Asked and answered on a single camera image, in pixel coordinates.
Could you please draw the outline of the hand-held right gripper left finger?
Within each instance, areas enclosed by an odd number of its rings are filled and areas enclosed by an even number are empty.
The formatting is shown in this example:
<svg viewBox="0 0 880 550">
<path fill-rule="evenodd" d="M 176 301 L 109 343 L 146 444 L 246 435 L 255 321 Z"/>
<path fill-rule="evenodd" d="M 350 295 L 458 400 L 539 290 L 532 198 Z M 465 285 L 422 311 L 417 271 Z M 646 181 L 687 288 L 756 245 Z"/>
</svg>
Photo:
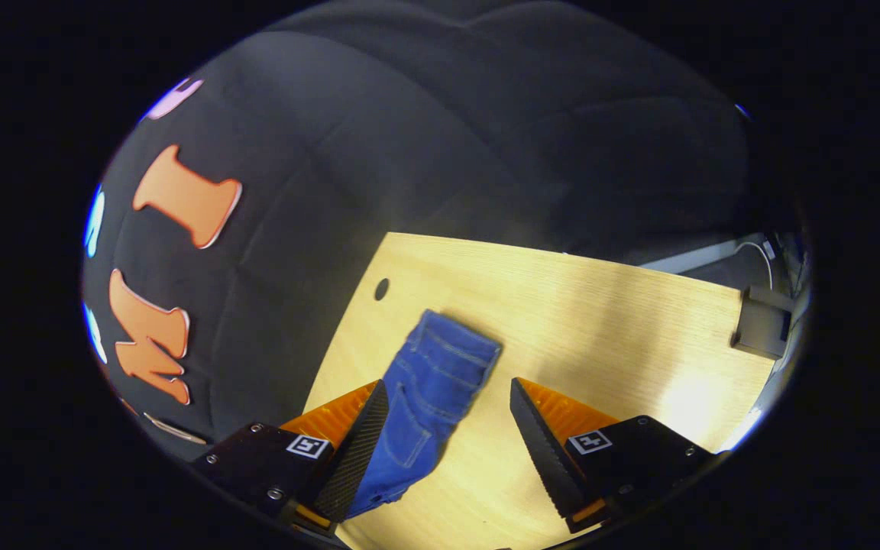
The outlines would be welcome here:
<svg viewBox="0 0 880 550">
<path fill-rule="evenodd" d="M 195 460 L 193 473 L 252 515 L 297 536 L 332 537 L 387 421 L 373 380 L 279 427 L 252 422 Z"/>
</svg>

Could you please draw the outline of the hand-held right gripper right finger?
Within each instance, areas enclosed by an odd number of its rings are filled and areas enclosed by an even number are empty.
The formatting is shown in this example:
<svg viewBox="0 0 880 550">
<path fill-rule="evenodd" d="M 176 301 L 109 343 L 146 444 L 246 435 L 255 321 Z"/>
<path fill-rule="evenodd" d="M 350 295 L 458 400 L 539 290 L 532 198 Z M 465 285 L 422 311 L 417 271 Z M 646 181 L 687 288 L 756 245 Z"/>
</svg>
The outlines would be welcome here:
<svg viewBox="0 0 880 550">
<path fill-rule="evenodd" d="M 510 411 L 572 535 L 650 510 L 713 460 L 650 416 L 618 420 L 524 378 L 511 380 Z"/>
</svg>

